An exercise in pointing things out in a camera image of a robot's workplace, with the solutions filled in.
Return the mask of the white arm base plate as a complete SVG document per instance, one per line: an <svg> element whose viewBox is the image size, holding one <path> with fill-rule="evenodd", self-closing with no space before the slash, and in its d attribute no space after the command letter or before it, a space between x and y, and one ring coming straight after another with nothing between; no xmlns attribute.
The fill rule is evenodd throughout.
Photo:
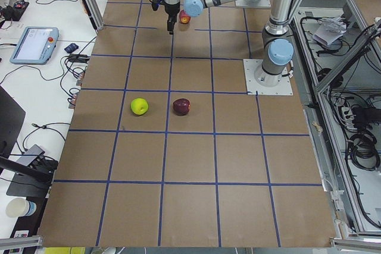
<svg viewBox="0 0 381 254"><path fill-rule="evenodd" d="M262 67L262 59L243 59L248 95L292 96L291 77L287 67L279 75L269 75Z"/></svg>

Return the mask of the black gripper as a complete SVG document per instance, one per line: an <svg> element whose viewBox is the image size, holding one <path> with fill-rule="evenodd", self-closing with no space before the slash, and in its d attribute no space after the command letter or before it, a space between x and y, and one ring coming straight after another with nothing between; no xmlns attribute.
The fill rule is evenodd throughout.
<svg viewBox="0 0 381 254"><path fill-rule="evenodd" d="M168 14L167 31L170 35L174 33L175 23L177 21L177 15L180 12L180 3L168 4L165 3L165 11Z"/></svg>

